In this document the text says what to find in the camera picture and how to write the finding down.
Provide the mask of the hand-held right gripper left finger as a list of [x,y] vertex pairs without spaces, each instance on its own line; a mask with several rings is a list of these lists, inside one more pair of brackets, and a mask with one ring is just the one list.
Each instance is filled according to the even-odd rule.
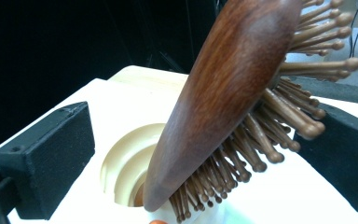
[[14,180],[22,219],[49,219],[95,153],[89,105],[59,108],[0,147],[0,171]]

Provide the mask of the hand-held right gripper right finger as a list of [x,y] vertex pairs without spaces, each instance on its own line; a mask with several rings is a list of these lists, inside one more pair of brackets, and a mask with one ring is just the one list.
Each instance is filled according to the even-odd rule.
[[321,108],[325,131],[313,140],[296,133],[299,155],[358,212],[358,118],[331,105]]

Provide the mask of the cream ribbed cup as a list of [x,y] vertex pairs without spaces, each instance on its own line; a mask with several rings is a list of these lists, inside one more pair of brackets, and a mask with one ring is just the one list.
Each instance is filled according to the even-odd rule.
[[155,212],[147,212],[135,200],[145,182],[150,159],[164,126],[164,123],[152,123],[131,130],[111,147],[104,158],[100,182],[105,199],[112,204],[119,223],[149,224],[160,220],[177,224],[169,202]]

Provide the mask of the brown wooden hairbrush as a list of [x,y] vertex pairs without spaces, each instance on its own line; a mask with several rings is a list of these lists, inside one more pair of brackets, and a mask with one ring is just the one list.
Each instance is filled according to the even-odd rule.
[[351,34],[344,0],[227,0],[158,140],[145,210],[169,203],[178,221],[221,203],[252,173],[311,140],[324,111],[297,77],[337,81],[358,59],[329,62]]

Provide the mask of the cream plastic holder with hole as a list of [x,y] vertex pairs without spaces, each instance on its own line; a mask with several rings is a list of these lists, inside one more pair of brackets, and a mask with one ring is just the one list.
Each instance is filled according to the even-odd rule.
[[[113,187],[103,185],[103,160],[125,134],[167,120],[180,85],[160,81],[94,79],[65,99],[66,104],[89,104],[95,154],[49,220],[23,220],[8,216],[11,224],[149,224],[153,219],[170,224],[173,218],[148,213],[114,201]],[[196,224],[358,224],[358,212],[307,162],[289,150],[284,162],[272,164],[239,185],[221,204],[195,213]]]

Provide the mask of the light wooden table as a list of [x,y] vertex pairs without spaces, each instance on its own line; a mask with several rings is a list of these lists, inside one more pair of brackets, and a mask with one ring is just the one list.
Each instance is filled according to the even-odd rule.
[[186,80],[187,75],[185,74],[137,65],[127,66],[109,78],[109,81],[137,85],[146,85],[147,83],[172,83],[173,85],[180,85],[184,84]]

